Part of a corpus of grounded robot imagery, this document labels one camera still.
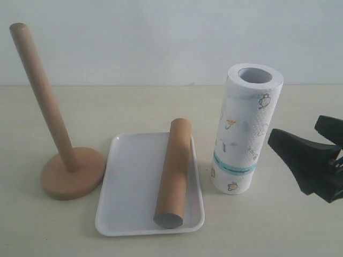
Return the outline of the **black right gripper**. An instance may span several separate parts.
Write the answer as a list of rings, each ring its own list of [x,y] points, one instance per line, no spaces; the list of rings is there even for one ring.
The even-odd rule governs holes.
[[[315,130],[335,145],[300,138],[274,128],[267,144],[288,166],[304,194],[331,203],[342,198],[342,119],[319,115]]]

